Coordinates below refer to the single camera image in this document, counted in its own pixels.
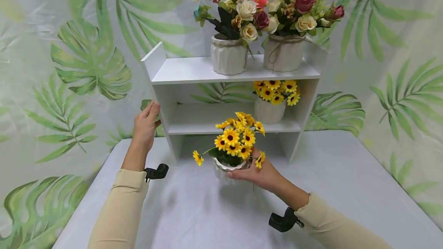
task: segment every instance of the cream rose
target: cream rose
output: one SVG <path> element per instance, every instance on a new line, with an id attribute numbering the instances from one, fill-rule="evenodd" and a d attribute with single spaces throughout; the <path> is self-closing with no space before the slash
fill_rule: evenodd
<path id="1" fill-rule="evenodd" d="M 278 20 L 274 17 L 270 17 L 268 27 L 265 27 L 263 30 L 265 30 L 270 34 L 274 34 L 274 32 L 277 31 L 278 25 L 279 25 Z"/>
<path id="2" fill-rule="evenodd" d="M 237 4 L 237 13 L 245 21 L 252 21 L 253 15 L 257 12 L 257 4 L 251 0 L 245 0 Z"/>
<path id="3" fill-rule="evenodd" d="M 306 32 L 309 30 L 314 29 L 317 26 L 317 21 L 309 15 L 304 15 L 298 18 L 297 22 L 295 23 L 295 29 L 297 31 Z"/>
<path id="4" fill-rule="evenodd" d="M 247 43 L 251 43 L 254 40 L 256 40 L 258 37 L 257 29 L 252 23 L 248 23 L 247 25 L 245 25 L 240 29 L 240 36 Z"/>

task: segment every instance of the table top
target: table top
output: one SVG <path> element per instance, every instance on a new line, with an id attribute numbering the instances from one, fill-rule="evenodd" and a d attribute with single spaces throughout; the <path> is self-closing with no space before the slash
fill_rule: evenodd
<path id="1" fill-rule="evenodd" d="M 114 148 L 53 248 L 87 247 L 129 144 L 125 139 Z M 443 233 L 351 133 L 304 133 L 293 165 L 281 153 L 266 155 L 283 176 L 394 248 L 443 248 Z M 209 157 L 202 167 L 192 156 L 176 166 L 166 139 L 156 138 L 146 165 L 160 163 L 168 164 L 169 172 L 149 185 L 136 248 L 323 248 L 297 226 L 285 233 L 268 226 L 270 214 L 283 215 L 285 204 L 260 188 L 254 192 L 250 183 L 221 185 Z"/>

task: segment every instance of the backdrop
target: backdrop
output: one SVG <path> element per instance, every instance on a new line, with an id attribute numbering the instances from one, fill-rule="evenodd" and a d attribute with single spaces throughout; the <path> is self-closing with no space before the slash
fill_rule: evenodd
<path id="1" fill-rule="evenodd" d="M 330 57 L 307 127 L 352 132 L 442 228 L 443 2 L 334 1 L 346 16 L 315 38 Z M 209 55 L 195 4 L 0 0 L 0 248 L 55 242 L 150 98 L 142 56 L 160 41 L 170 57 Z M 222 101 L 186 87 L 182 101 Z M 251 100 L 248 87 L 222 94 Z"/>

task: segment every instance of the flower arrangement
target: flower arrangement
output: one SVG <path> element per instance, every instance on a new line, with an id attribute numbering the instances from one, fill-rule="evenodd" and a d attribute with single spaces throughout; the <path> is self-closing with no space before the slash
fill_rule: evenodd
<path id="1" fill-rule="evenodd" d="M 208 153 L 218 159 L 219 162 L 236 167 L 251 158 L 252 147 L 255 144 L 256 133 L 265 135 L 265 129 L 260 121 L 255 121 L 251 115 L 236 112 L 237 118 L 229 118 L 222 124 L 216 124 L 217 129 L 223 133 L 214 140 L 215 147 L 210 148 L 203 154 L 193 151 L 193 158 L 198 166 L 202 165 L 203 156 Z M 265 160 L 265 153 L 260 152 L 255 165 L 261 169 Z"/>
<path id="2" fill-rule="evenodd" d="M 315 36 L 317 28 L 330 28 L 343 18 L 343 5 L 324 5 L 322 0 L 275 0 L 269 5 L 270 24 L 277 36 Z"/>
<path id="3" fill-rule="evenodd" d="M 253 85 L 253 93 L 273 105 L 286 100 L 288 106 L 294 106 L 300 100 L 300 88 L 295 80 L 256 81 Z"/>

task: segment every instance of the white ceramic vase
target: white ceramic vase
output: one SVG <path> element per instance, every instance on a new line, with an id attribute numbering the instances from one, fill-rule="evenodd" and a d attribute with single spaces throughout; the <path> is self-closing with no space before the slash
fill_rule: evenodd
<path id="1" fill-rule="evenodd" d="M 268 101 L 257 98 L 255 101 L 254 117 L 264 124 L 277 124 L 283 118 L 286 109 L 286 101 L 273 105 Z"/>
<path id="2" fill-rule="evenodd" d="M 236 75 L 246 70 L 248 50 L 242 40 L 226 40 L 224 36 L 212 36 L 211 57 L 213 70 L 218 74 Z"/>
<path id="3" fill-rule="evenodd" d="M 218 161 L 217 158 L 213 158 L 214 161 L 214 172 L 217 179 L 219 179 L 222 184 L 225 185 L 234 185 L 237 183 L 237 180 L 228 178 L 226 175 L 229 171 L 240 170 L 246 167 L 246 161 L 243 161 L 241 164 L 236 167 L 231 167 L 228 164 L 222 164 Z"/>
<path id="4" fill-rule="evenodd" d="M 273 71 L 294 71 L 302 62 L 305 45 L 304 37 L 270 35 L 265 45 L 263 65 Z"/>

